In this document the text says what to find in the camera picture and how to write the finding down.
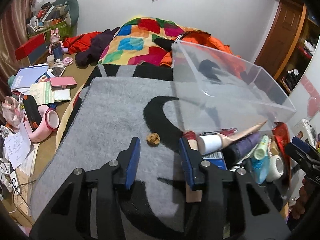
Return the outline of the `person right hand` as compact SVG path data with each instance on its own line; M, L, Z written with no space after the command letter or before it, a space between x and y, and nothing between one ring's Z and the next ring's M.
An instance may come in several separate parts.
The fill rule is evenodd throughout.
M314 184L305 178L302 181L303 186L299 190L299 198L292 208L291 215L294 219L299 219L305 213L305 205L309 200L315 188Z

